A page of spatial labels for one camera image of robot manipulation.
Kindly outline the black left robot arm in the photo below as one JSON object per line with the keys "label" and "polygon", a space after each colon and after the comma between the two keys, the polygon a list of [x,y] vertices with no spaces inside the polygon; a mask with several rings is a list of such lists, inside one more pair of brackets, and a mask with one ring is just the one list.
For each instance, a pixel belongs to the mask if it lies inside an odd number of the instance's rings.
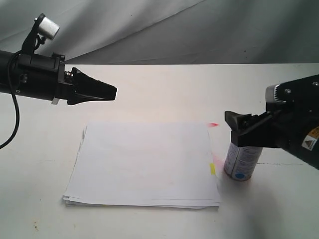
{"label": "black left robot arm", "polygon": [[76,67],[65,70],[65,57],[38,54],[14,56],[0,53],[0,91],[19,96],[53,101],[66,100],[68,105],[89,101],[113,101],[117,88],[95,80]]}

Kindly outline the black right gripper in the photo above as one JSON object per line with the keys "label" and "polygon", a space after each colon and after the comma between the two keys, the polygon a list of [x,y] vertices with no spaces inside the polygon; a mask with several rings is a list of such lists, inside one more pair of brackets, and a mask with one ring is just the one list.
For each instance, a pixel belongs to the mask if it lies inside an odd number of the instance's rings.
{"label": "black right gripper", "polygon": [[286,102],[266,102],[270,117],[224,113],[231,142],[238,147],[281,148],[315,169],[319,167],[319,77],[313,75],[281,84]]}

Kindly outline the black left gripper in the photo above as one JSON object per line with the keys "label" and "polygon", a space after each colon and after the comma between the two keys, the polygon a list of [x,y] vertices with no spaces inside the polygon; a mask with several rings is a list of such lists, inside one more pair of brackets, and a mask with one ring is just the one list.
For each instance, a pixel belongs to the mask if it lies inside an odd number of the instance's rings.
{"label": "black left gripper", "polygon": [[61,99],[68,105],[76,105],[114,101],[117,88],[84,74],[76,67],[72,68],[72,73],[66,72],[64,55],[53,53],[47,57],[16,53],[9,57],[9,91],[19,96],[48,101]]}

